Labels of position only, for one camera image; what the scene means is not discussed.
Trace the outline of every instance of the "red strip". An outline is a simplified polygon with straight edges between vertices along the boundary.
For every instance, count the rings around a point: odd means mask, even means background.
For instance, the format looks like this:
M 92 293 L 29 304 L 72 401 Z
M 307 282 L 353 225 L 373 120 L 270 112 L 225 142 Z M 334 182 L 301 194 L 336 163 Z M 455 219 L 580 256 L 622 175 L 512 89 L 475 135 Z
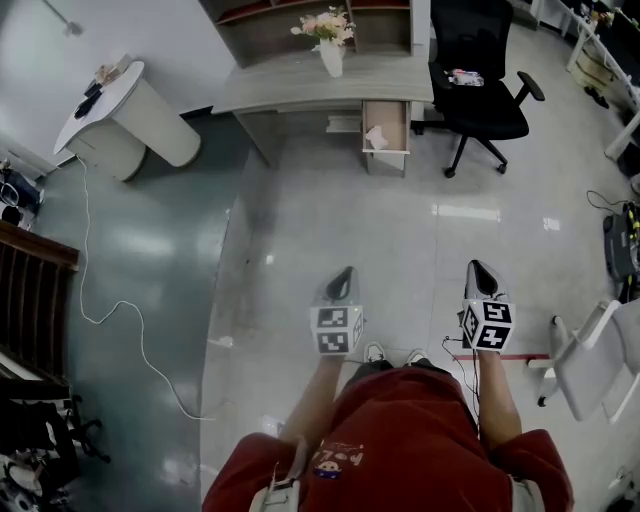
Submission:
M 472 355 L 455 356 L 459 361 L 473 361 Z M 504 354 L 500 356 L 503 361 L 528 361 L 529 359 L 551 359 L 549 354 Z

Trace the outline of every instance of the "black office chair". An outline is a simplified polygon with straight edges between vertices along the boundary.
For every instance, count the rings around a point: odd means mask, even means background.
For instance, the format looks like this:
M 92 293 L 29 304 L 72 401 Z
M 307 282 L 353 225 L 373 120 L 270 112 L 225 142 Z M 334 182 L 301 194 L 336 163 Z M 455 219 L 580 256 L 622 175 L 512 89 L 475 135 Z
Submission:
M 417 135 L 424 128 L 447 128 L 462 135 L 453 165 L 444 171 L 452 178 L 469 137 L 491 151 L 501 162 L 498 172 L 507 170 L 507 159 L 490 140 L 524 137 L 529 125 L 520 111 L 522 100 L 531 93 L 537 101 L 544 94 L 522 71 L 522 89 L 514 98 L 501 82 L 513 7 L 507 0 L 432 0 L 431 20 L 436 30 L 438 54 L 429 63 L 434 105 L 444 121 L 412 121 Z M 477 71 L 484 79 L 481 87 L 453 85 L 445 71 Z

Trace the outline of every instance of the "tiled floor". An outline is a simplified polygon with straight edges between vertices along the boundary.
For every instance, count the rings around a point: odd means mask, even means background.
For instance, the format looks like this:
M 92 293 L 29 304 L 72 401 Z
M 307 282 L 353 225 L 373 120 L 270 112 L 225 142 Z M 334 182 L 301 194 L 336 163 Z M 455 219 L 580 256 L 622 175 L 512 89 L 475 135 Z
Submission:
M 145 351 L 167 374 L 188 411 L 200 403 L 207 327 L 227 214 L 242 182 L 249 140 L 231 117 L 192 122 L 203 149 L 187 169 L 149 153 L 135 179 L 114 180 L 91 167 L 91 265 L 84 307 L 102 318 L 118 300 L 145 319 Z M 82 167 L 52 173 L 35 231 L 82 248 L 87 219 Z M 86 261 L 81 249 L 80 265 Z M 128 307 L 102 325 L 80 315 L 80 272 L 67 303 L 66 376 L 98 417 L 94 437 L 111 456 L 81 457 L 67 487 L 74 510 L 174 511 L 199 508 L 199 424 L 185 417 L 166 383 L 142 359 L 140 321 Z
M 553 314 L 577 327 L 611 293 L 603 214 L 585 192 L 612 200 L 630 192 L 603 153 L 615 115 L 565 71 L 570 51 L 555 34 L 512 28 L 506 83 L 517 92 L 516 71 L 526 70 L 547 101 L 525 100 L 528 137 L 496 144 L 510 161 L 504 176 L 470 141 L 457 176 L 446 180 L 441 169 L 457 144 L 447 132 L 412 137 L 405 179 L 368 176 L 356 137 L 289 141 L 263 194 L 234 346 L 212 345 L 207 354 L 203 413 L 218 404 L 219 421 L 201 426 L 203 494 L 241 436 L 260 430 L 264 415 L 286 418 L 295 404 L 317 357 L 308 305 L 318 283 L 342 266 L 359 271 L 364 341 L 392 349 L 395 363 L 426 348 L 458 378 L 441 343 L 459 335 L 455 314 L 469 260 L 490 263 L 510 287 L 518 306 L 513 353 L 547 352 Z M 260 164 L 250 157 L 248 165 Z M 524 362 L 505 365 L 525 428 L 547 428 L 558 445 L 576 510 L 598 510 L 619 466 L 640 458 L 640 394 L 614 427 L 600 413 L 577 423 L 561 395 L 537 408 L 537 376 Z M 347 363 L 344 377 L 355 367 Z

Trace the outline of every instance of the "red t-shirt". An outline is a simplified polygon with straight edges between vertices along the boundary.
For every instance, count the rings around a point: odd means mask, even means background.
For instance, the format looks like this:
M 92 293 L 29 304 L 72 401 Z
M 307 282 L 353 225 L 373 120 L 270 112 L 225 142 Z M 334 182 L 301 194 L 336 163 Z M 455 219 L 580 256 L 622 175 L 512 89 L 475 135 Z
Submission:
M 295 448 L 264 434 L 240 441 L 211 486 L 204 512 L 247 512 L 284 478 Z M 336 403 L 331 428 L 300 478 L 300 511 L 511 511 L 512 479 L 537 484 L 546 512 L 573 506 L 571 485 L 545 430 L 487 452 L 458 382 L 398 368 L 366 377 Z

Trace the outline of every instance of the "pink flowers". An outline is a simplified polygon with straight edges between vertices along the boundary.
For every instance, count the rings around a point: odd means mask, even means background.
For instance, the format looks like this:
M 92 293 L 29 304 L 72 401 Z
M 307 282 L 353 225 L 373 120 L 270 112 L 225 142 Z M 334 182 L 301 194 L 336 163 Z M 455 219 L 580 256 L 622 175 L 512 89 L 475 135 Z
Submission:
M 347 39 L 353 37 L 355 24 L 347 21 L 347 15 L 342 7 L 329 7 L 329 12 L 318 16 L 307 15 L 300 18 L 301 27 L 291 28 L 294 35 L 304 34 L 315 36 L 321 40 L 330 41 L 336 45 L 343 45 Z

